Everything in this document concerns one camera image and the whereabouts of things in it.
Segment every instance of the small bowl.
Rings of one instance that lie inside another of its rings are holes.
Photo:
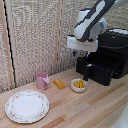
[[[81,80],[81,79],[74,79],[74,80],[72,80],[71,81],[71,88],[75,91],[75,92],[84,92],[85,90],[86,90],[86,88],[87,88],[87,83],[84,81],[84,86],[85,86],[85,88],[76,88],[76,87],[74,87],[74,82],[76,82],[76,81],[78,81],[79,82],[79,80]]]

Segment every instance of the light wood countertop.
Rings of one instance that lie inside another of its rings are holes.
[[[70,87],[71,80],[77,78],[82,79],[83,76],[71,69],[50,76],[46,90],[38,89],[33,82],[0,94],[0,128],[110,128],[128,101],[127,75],[112,79],[110,86],[89,79],[88,88],[83,93],[76,93]],[[53,83],[56,79],[60,79],[66,88],[58,89]],[[8,99],[24,90],[39,91],[50,102],[47,115],[32,124],[15,123],[5,113]]]

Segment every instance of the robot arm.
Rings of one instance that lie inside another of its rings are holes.
[[[93,38],[93,34],[91,35],[91,29],[100,20],[100,18],[109,10],[112,11],[126,3],[128,3],[128,0],[98,0],[91,9],[81,10],[74,30],[76,39],[80,42],[85,42],[89,38]],[[103,29],[104,26],[100,25],[100,27],[97,28],[98,32],[93,29],[93,31],[95,31],[95,36],[98,36],[105,31],[105,29]]]
[[[127,3],[128,0],[98,0],[91,9],[81,10],[74,30],[75,37],[68,36],[67,47],[95,52],[98,48],[97,36],[107,29],[107,22],[101,17]]]

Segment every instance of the small pink cup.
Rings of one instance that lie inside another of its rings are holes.
[[[49,77],[46,72],[38,72],[36,79],[37,79],[37,84],[36,84],[37,88],[46,89],[48,87]]]

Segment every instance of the black appliance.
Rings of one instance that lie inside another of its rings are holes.
[[[77,59],[76,72],[108,86],[111,78],[119,79],[128,73],[128,35],[106,31],[98,37],[97,52]]]

